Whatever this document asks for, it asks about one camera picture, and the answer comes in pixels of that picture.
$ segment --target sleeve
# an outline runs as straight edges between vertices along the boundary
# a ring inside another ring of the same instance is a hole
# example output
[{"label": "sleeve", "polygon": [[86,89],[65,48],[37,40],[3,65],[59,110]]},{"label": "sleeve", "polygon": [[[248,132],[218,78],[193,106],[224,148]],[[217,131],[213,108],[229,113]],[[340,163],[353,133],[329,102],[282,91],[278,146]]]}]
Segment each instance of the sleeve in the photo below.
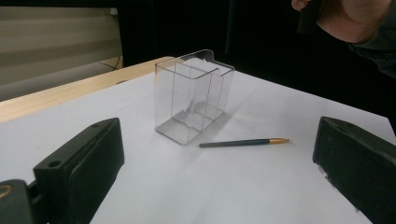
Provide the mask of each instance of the sleeve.
[{"label": "sleeve", "polygon": [[376,63],[382,73],[396,78],[396,0],[392,1],[389,14],[371,40],[347,45],[356,54]]}]

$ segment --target white table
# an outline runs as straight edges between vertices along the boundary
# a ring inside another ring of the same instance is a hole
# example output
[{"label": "white table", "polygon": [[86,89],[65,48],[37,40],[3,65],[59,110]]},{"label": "white table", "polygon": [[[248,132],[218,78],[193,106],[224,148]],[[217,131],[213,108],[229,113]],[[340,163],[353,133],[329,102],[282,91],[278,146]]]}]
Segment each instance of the white table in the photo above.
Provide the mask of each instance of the white table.
[{"label": "white table", "polygon": [[[92,223],[363,224],[312,162],[320,117],[396,144],[388,119],[236,72],[226,113],[187,147],[154,131],[154,75],[0,123],[0,181],[33,167],[87,126],[120,118],[125,164]],[[285,137],[281,145],[198,144]]]}]

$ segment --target beige wall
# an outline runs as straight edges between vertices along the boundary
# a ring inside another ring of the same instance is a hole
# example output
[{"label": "beige wall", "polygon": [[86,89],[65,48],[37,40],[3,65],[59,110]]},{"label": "beige wall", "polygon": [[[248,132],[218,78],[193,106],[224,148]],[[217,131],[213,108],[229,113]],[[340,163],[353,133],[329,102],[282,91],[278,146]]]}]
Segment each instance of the beige wall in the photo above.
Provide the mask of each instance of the beige wall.
[{"label": "beige wall", "polygon": [[0,7],[0,85],[120,55],[110,8]]}]

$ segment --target acrylic pen holder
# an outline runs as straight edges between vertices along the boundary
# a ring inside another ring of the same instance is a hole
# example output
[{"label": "acrylic pen holder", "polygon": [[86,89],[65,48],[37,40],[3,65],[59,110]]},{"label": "acrylic pen holder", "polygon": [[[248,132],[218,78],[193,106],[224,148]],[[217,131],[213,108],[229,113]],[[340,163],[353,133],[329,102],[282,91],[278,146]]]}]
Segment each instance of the acrylic pen holder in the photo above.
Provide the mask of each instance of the acrylic pen holder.
[{"label": "acrylic pen holder", "polygon": [[201,50],[155,64],[155,130],[187,145],[224,113],[234,68]]}]

